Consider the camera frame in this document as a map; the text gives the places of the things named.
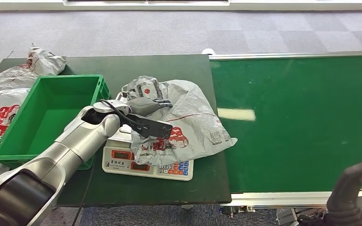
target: gray carpet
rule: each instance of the gray carpet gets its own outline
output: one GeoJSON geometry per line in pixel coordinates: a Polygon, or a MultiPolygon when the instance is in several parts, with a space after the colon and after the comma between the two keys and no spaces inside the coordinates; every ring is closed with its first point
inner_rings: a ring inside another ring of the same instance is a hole
{"type": "MultiPolygon", "coordinates": [[[[323,53],[362,50],[362,12],[0,12],[0,61],[26,57],[34,42],[70,57],[196,54],[323,53]]],[[[71,225],[75,208],[57,208],[45,226],[71,225]]],[[[87,208],[80,226],[270,226],[275,210],[227,219],[215,205],[87,208]]]]}

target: black cable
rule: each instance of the black cable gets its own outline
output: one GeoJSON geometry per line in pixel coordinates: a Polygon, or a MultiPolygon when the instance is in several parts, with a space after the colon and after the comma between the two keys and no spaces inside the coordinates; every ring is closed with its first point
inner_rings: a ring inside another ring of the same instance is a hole
{"type": "Polygon", "coordinates": [[[74,226],[77,219],[78,219],[78,215],[80,214],[81,212],[81,208],[82,208],[82,205],[84,204],[84,201],[85,201],[85,197],[87,197],[87,193],[88,193],[88,190],[90,188],[90,184],[91,184],[91,180],[92,180],[92,175],[93,175],[93,170],[94,170],[94,165],[95,165],[95,159],[94,161],[92,162],[92,166],[91,166],[91,173],[90,173],[90,178],[88,179],[88,184],[87,184],[87,188],[85,189],[85,193],[84,193],[84,196],[82,197],[82,200],[81,200],[81,203],[80,205],[78,206],[78,210],[77,210],[77,213],[74,217],[74,220],[73,220],[73,223],[71,224],[71,226],[74,226]]]}
{"type": "Polygon", "coordinates": [[[101,100],[99,100],[99,101],[100,101],[100,102],[103,102],[103,103],[105,103],[105,104],[107,104],[107,105],[109,105],[109,107],[110,107],[111,109],[113,109],[113,110],[114,110],[119,116],[121,116],[123,119],[125,119],[125,120],[127,120],[127,121],[129,121],[129,122],[131,122],[131,123],[133,123],[133,124],[135,124],[135,125],[141,126],[141,127],[145,128],[145,129],[149,129],[149,126],[148,126],[148,125],[144,125],[144,124],[138,123],[138,122],[136,122],[136,121],[128,118],[127,116],[125,116],[123,113],[121,113],[121,111],[119,111],[117,108],[115,108],[115,107],[114,107],[110,102],[108,102],[107,100],[101,99],[101,100]]]}

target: hand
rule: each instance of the hand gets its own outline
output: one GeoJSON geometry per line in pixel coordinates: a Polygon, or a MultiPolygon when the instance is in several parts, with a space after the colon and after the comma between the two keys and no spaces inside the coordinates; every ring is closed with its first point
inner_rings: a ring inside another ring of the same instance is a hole
{"type": "Polygon", "coordinates": [[[362,162],[344,170],[327,202],[327,224],[362,226],[362,162]]]}
{"type": "Polygon", "coordinates": [[[132,100],[127,101],[128,106],[130,106],[133,114],[147,116],[153,112],[164,108],[164,107],[173,107],[167,99],[149,99],[147,97],[138,97],[132,100]]]}

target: green plastic crate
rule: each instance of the green plastic crate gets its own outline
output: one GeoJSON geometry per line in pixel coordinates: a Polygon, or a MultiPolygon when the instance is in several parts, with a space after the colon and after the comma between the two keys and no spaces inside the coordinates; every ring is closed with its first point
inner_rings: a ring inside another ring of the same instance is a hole
{"type": "MultiPolygon", "coordinates": [[[[0,141],[0,163],[16,168],[33,159],[82,108],[109,97],[100,74],[39,77],[0,141]]],[[[89,169],[92,162],[93,157],[78,169],[89,169]]]]}

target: silver arm segment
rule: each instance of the silver arm segment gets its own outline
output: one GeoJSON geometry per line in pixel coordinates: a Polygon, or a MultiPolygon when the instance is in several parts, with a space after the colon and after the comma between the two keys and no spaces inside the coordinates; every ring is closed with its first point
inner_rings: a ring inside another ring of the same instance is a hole
{"type": "Polygon", "coordinates": [[[120,128],[116,114],[106,115],[98,124],[84,121],[93,108],[83,108],[36,158],[0,175],[0,226],[39,225],[77,168],[120,128]]]}

